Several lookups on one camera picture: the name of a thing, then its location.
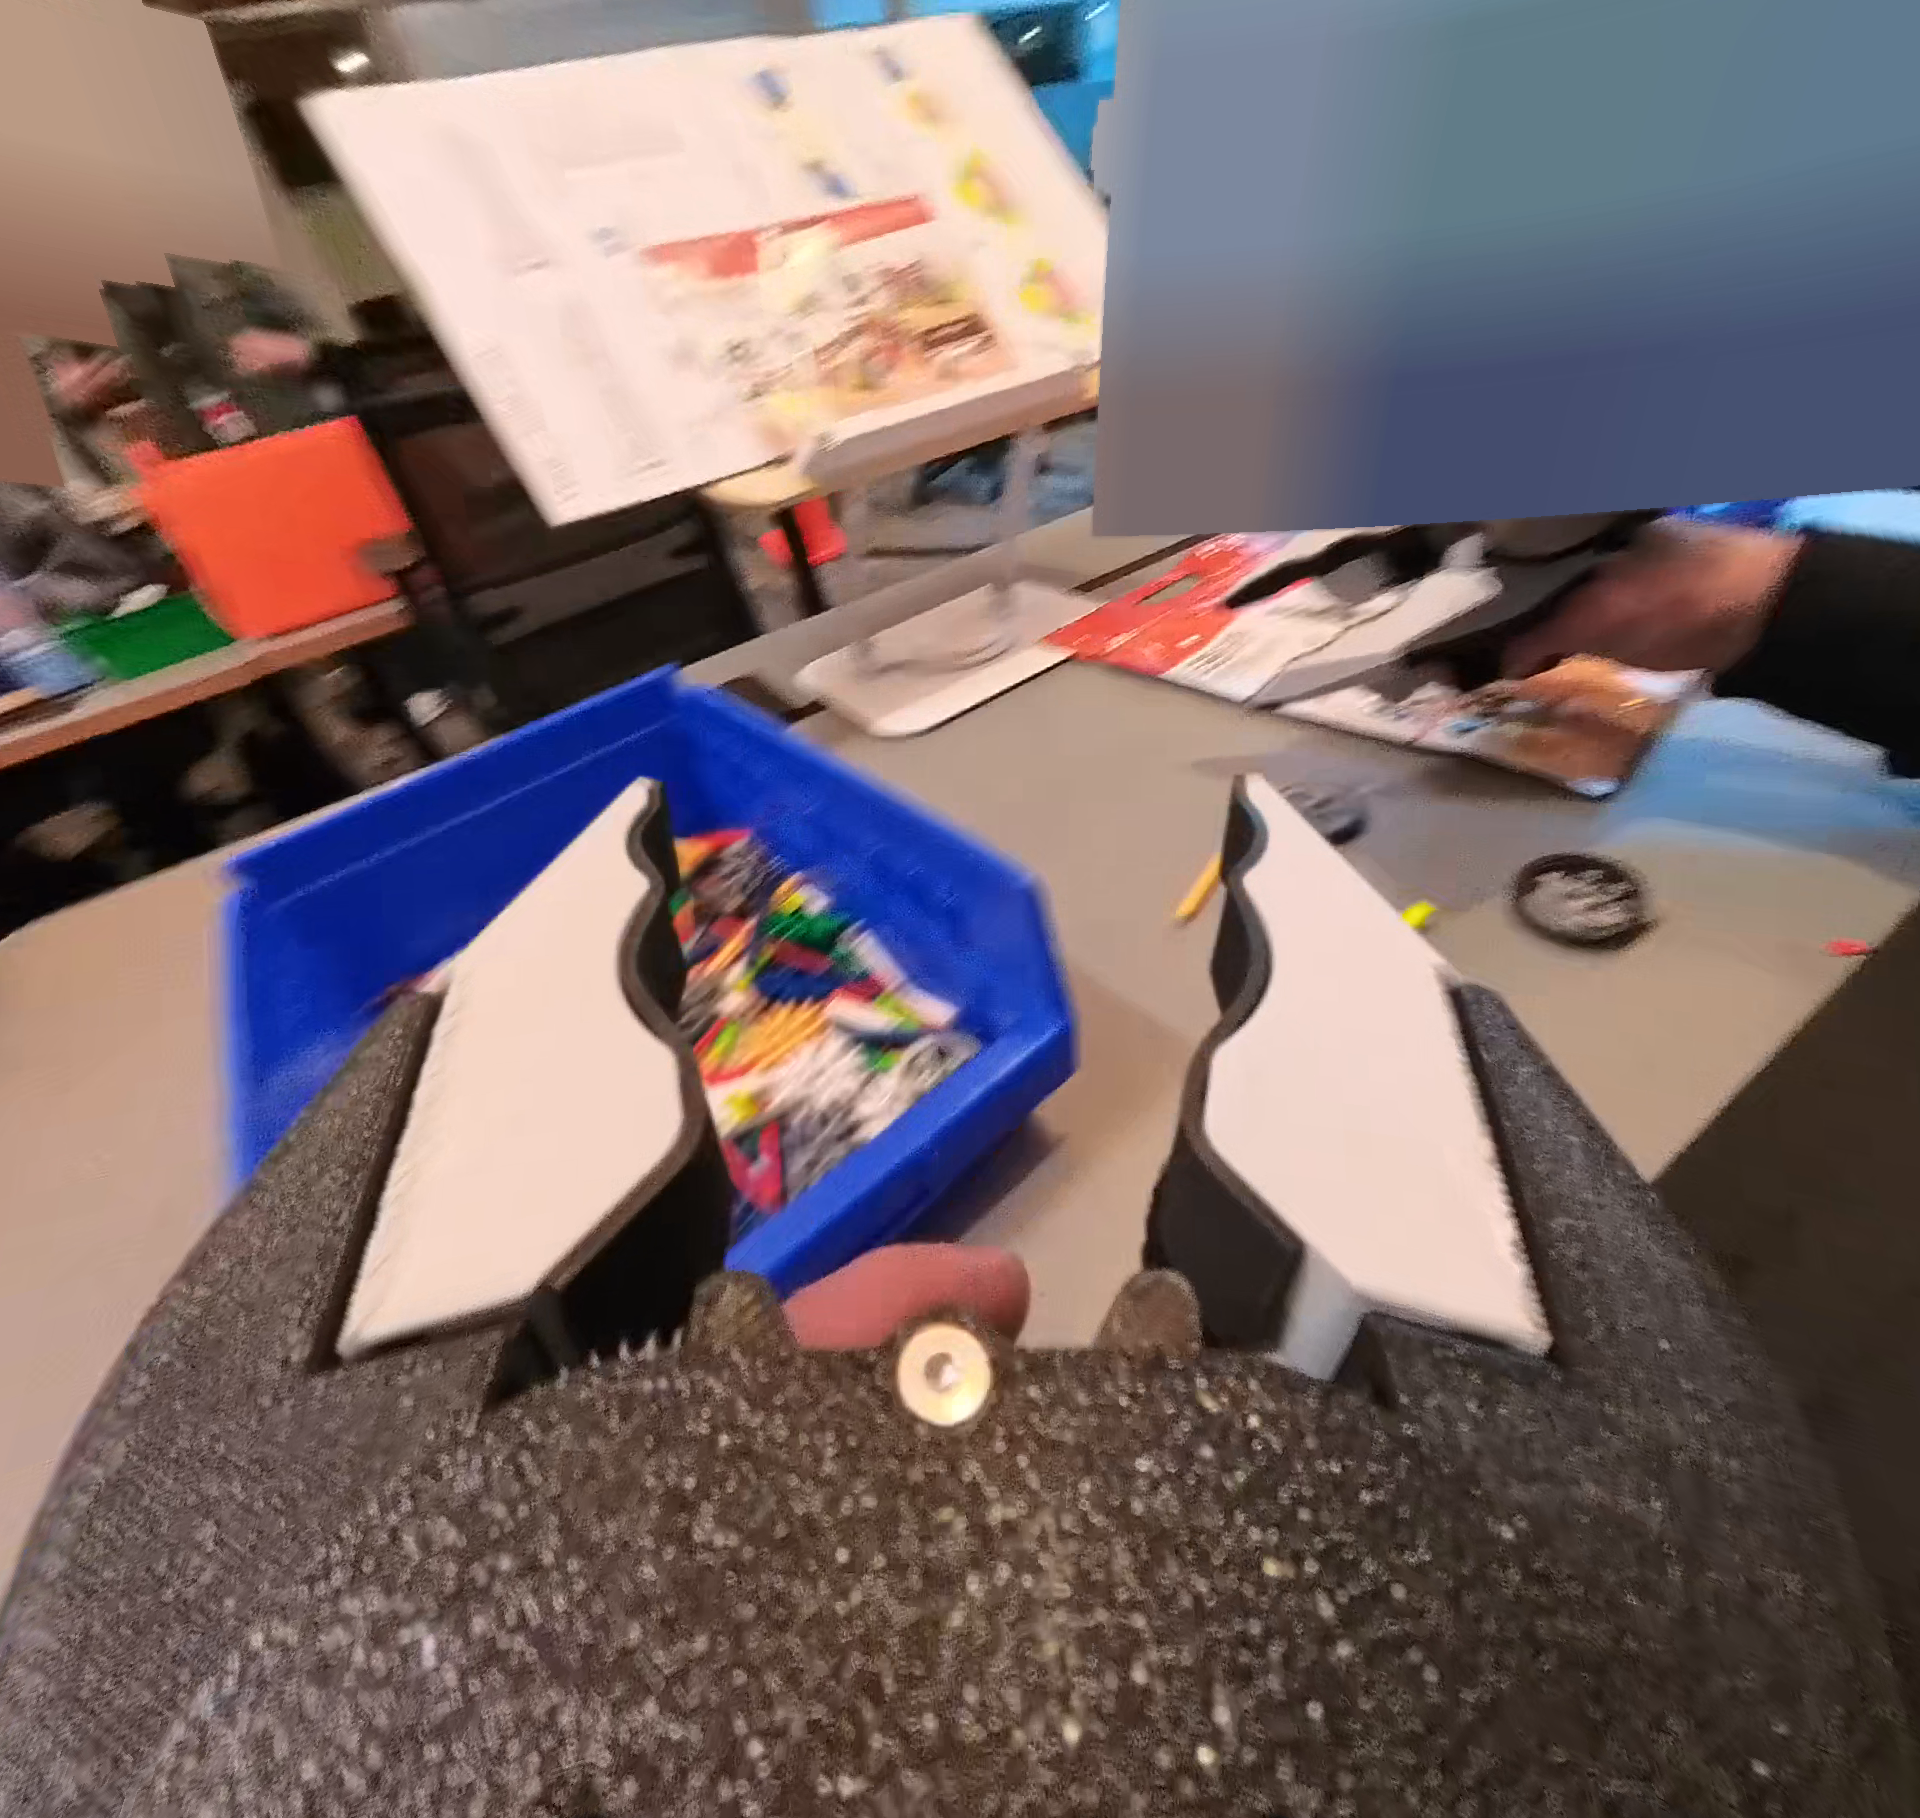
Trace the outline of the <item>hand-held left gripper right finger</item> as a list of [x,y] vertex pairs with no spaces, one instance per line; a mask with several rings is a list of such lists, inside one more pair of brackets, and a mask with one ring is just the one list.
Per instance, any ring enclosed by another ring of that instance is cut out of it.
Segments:
[[1312,1379],[1372,1320],[1548,1358],[1454,971],[1265,774],[1231,779],[1220,892],[1145,1267],[1209,1347]]

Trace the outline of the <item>wood-edged grey table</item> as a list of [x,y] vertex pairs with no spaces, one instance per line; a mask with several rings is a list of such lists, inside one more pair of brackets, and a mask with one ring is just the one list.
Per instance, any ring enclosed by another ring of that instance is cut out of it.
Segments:
[[2,699],[2,771],[84,747],[90,739],[244,691],[284,669],[368,648],[412,630],[406,605],[378,602],[320,627],[237,640],[143,676],[108,676],[74,699]]

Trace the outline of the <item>green plastic bin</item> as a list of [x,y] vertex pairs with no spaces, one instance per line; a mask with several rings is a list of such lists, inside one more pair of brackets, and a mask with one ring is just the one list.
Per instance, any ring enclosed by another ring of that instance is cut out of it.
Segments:
[[188,591],[109,615],[63,618],[56,630],[99,682],[154,676],[235,648],[231,634]]

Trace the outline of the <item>black perforated pad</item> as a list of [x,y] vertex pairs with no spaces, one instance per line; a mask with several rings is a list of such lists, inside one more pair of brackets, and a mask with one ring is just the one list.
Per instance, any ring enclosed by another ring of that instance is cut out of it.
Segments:
[[1838,1479],[1916,1722],[1916,913],[1656,1189]]

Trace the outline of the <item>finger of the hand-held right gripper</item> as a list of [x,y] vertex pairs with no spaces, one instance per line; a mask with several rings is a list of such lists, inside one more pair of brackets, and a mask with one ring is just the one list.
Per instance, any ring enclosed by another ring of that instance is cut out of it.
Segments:
[[1242,703],[1283,705],[1381,669],[1490,605],[1498,587],[1488,566],[1443,566],[1366,599],[1343,599],[1322,581],[1294,583],[1246,608],[1256,618],[1259,655]]

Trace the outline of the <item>blue plastic bin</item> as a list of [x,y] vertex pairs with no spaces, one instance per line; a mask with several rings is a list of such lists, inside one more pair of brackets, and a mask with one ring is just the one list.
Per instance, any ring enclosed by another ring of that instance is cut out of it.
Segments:
[[241,848],[219,913],[224,1131],[237,1196],[366,1036],[626,784],[675,834],[752,828],[981,1042],[902,1123],[730,1244],[790,1294],[961,1221],[974,1175],[1078,1067],[1042,890],[923,797],[774,714],[651,669],[454,761]]

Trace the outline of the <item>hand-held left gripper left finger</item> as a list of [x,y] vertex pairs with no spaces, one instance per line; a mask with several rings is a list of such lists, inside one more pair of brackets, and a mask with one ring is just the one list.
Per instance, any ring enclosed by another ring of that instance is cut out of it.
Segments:
[[675,890],[665,790],[637,779],[443,967],[336,1367],[493,1338],[514,1398],[681,1338],[730,1178],[681,1019]]

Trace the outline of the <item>K'nex building set booklet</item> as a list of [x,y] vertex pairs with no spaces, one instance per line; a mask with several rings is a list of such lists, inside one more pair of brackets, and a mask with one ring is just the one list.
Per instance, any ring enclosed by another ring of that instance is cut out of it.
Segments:
[[[1704,691],[1693,669],[1652,674],[1602,658],[1570,658],[1509,683],[1503,658],[1404,655],[1312,699],[1246,705],[1259,655],[1246,608],[1304,581],[1322,581],[1343,599],[1388,587],[1385,566],[1359,557],[1359,537],[1375,531],[1381,529],[1197,538],[1164,578],[1071,618],[1047,642],[1071,661],[1153,676],[1242,711],[1475,761],[1573,797],[1617,795]],[[1460,542],[1443,566],[1477,566],[1477,550]]]

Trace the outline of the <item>person's left hand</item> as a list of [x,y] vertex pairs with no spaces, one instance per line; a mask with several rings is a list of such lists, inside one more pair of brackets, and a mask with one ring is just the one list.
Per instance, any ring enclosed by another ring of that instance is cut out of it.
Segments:
[[804,1350],[872,1350],[938,1315],[961,1315],[1012,1340],[1030,1305],[1033,1280],[1018,1254],[911,1240],[808,1284],[783,1301],[783,1316]]

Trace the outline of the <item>orange plastic box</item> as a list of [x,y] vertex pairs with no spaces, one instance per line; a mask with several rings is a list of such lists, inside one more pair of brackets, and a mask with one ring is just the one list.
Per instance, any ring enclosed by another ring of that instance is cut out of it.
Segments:
[[404,538],[412,521],[353,414],[161,461],[134,496],[235,640],[301,634],[393,599],[368,550]]

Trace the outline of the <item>printed instruction booklet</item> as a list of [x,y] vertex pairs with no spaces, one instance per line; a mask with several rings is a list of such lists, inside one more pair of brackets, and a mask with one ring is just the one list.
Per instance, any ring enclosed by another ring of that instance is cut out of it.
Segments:
[[974,14],[301,114],[550,525],[1094,388],[1106,210]]

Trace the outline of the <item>person's right hand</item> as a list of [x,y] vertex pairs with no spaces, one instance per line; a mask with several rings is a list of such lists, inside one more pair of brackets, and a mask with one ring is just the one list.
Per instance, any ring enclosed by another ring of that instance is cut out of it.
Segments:
[[1570,658],[1722,674],[1758,648],[1799,552],[1799,537],[1771,529],[1656,519],[1503,650],[1503,676]]

